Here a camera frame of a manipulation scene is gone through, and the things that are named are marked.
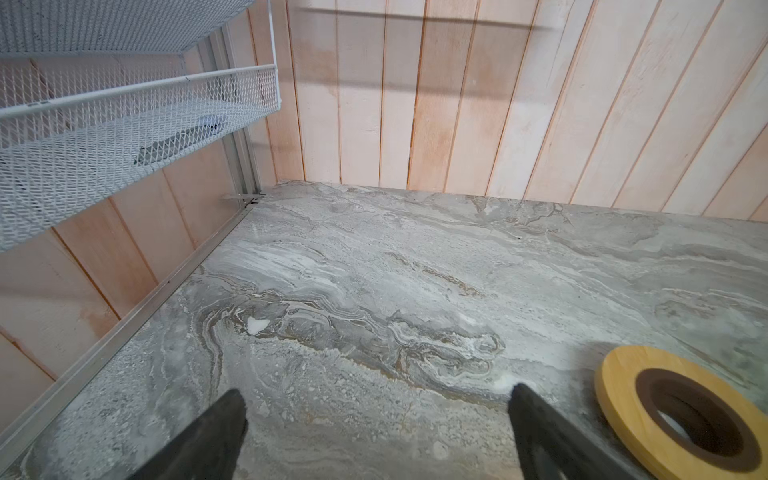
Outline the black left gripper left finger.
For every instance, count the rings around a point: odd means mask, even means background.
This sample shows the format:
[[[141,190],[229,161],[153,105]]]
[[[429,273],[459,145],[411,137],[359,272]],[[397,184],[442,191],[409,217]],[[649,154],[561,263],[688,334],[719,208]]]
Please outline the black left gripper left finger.
[[[130,477],[231,479],[247,430],[244,398],[230,389]]]

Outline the wooden ring dripper stand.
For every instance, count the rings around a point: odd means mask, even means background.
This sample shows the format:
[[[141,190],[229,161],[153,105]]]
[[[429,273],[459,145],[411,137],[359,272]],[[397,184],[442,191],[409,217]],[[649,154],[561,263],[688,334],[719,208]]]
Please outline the wooden ring dripper stand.
[[[600,364],[595,390],[618,438],[656,478],[766,478],[766,415],[709,370],[621,346]]]

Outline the dark item in shelf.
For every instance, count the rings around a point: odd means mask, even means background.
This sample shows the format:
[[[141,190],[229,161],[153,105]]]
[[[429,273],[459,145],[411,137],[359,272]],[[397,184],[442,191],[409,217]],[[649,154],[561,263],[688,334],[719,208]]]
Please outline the dark item in shelf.
[[[226,123],[227,120],[224,115],[200,117],[196,125],[180,130],[165,139],[155,141],[149,146],[141,147],[133,164],[148,166],[165,161],[176,156],[180,151],[217,135]]]

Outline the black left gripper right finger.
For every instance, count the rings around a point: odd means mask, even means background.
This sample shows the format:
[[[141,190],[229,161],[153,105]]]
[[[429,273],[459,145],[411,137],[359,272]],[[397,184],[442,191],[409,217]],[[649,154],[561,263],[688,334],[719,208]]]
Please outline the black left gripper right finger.
[[[520,468],[526,479],[632,479],[554,407],[523,383],[508,402]]]

